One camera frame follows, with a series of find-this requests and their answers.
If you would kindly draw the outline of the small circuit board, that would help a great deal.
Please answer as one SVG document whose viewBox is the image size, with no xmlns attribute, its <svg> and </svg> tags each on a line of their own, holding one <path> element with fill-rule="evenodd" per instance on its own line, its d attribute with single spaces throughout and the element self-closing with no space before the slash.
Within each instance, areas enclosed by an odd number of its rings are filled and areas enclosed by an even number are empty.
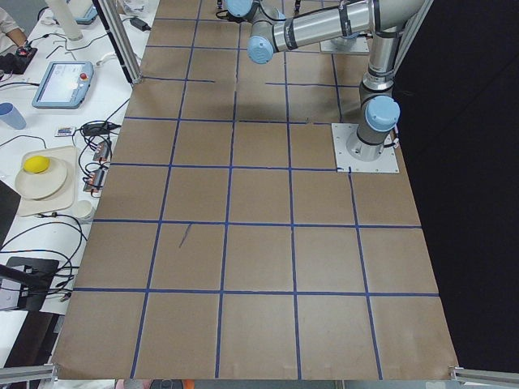
<svg viewBox="0 0 519 389">
<path fill-rule="evenodd" d="M 87 173 L 84 177 L 83 192 L 88 192 L 90 194 L 101 192 L 104 187 L 106 173 L 107 170 L 103 168 Z"/>
<path fill-rule="evenodd" d="M 112 158 L 112 142 L 105 139 L 97 144 L 94 151 L 93 161 L 106 162 Z"/>
</svg>

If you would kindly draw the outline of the black power adapter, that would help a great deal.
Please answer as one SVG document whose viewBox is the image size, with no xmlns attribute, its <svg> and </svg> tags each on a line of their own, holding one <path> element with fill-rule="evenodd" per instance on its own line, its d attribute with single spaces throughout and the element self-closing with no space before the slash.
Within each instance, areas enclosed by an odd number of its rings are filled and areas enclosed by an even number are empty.
<svg viewBox="0 0 519 389">
<path fill-rule="evenodd" d="M 146 32 L 146 31 L 151 30 L 150 25 L 138 17 L 131 18 L 130 23 L 133 27 L 137 28 L 141 32 Z"/>
<path fill-rule="evenodd" d="M 121 126 L 112 122 L 89 122 L 80 127 L 80 131 L 84 136 L 109 135 L 112 131 L 117 130 Z"/>
</svg>

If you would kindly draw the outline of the white paper cup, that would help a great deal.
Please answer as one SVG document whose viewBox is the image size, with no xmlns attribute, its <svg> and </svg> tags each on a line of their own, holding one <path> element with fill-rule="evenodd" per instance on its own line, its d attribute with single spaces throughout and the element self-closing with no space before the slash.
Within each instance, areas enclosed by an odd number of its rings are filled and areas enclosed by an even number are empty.
<svg viewBox="0 0 519 389">
<path fill-rule="evenodd" d="M 80 200 L 72 207 L 72 214 L 81 224 L 90 223 L 95 215 L 96 208 L 88 200 Z"/>
</svg>

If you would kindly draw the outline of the beige tray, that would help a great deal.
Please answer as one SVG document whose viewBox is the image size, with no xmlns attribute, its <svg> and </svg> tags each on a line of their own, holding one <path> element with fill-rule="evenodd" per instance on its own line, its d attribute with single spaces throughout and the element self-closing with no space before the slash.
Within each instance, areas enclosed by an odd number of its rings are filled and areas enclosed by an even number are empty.
<svg viewBox="0 0 519 389">
<path fill-rule="evenodd" d="M 69 208 L 76 199 L 78 186 L 77 156 L 78 150 L 74 146 L 54 147 L 44 150 L 28 152 L 22 157 L 22 165 L 31 156 L 47 156 L 66 163 L 67 178 L 64 185 L 54 194 L 43 199 L 26 199 L 21 195 L 17 215 L 32 216 L 38 213 L 54 212 Z"/>
</svg>

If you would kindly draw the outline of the beige plate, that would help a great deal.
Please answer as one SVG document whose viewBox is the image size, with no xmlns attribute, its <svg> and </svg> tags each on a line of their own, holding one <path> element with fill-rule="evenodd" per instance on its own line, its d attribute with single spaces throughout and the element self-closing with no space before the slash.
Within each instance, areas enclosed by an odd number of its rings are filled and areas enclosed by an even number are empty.
<svg viewBox="0 0 519 389">
<path fill-rule="evenodd" d="M 26 199 L 43 199 L 57 192 L 66 178 L 66 163 L 50 158 L 49 167 L 42 173 L 30 173 L 21 169 L 15 178 L 15 190 Z"/>
</svg>

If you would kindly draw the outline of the teach pendant tablet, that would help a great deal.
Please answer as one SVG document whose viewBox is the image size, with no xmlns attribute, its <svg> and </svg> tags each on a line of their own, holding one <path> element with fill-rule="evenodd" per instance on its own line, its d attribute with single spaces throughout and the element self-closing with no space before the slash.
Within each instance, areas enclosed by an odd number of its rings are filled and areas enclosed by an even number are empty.
<svg viewBox="0 0 519 389">
<path fill-rule="evenodd" d="M 77 109 L 84 101 L 94 67 L 91 62 L 51 62 L 32 100 L 37 109 Z"/>
</svg>

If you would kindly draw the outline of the yellow lemon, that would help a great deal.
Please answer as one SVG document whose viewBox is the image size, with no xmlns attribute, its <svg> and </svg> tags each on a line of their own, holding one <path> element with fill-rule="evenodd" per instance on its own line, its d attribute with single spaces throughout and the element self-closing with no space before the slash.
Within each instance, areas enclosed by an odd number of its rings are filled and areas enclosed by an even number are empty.
<svg viewBox="0 0 519 389">
<path fill-rule="evenodd" d="M 23 164 L 23 170 L 27 173 L 43 173 L 50 167 L 50 158 L 47 156 L 31 156 Z"/>
</svg>

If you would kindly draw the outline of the blue plastic cup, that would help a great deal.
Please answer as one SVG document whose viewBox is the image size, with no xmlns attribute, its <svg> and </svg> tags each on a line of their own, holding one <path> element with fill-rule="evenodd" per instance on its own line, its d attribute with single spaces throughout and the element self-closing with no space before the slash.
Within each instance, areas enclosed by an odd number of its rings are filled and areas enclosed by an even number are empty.
<svg viewBox="0 0 519 389">
<path fill-rule="evenodd" d="M 9 102 L 0 104 L 0 119 L 15 130 L 22 130 L 27 125 L 23 115 Z"/>
</svg>

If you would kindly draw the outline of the aluminium frame post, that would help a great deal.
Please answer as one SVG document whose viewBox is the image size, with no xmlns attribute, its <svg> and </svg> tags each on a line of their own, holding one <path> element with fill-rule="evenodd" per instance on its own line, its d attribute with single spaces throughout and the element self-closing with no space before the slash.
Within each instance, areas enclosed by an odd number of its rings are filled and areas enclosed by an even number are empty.
<svg viewBox="0 0 519 389">
<path fill-rule="evenodd" d="M 92 4 L 96 8 L 97 14 L 108 34 L 127 82 L 131 85 L 140 83 L 142 73 L 114 2 L 109 0 L 92 0 Z"/>
</svg>

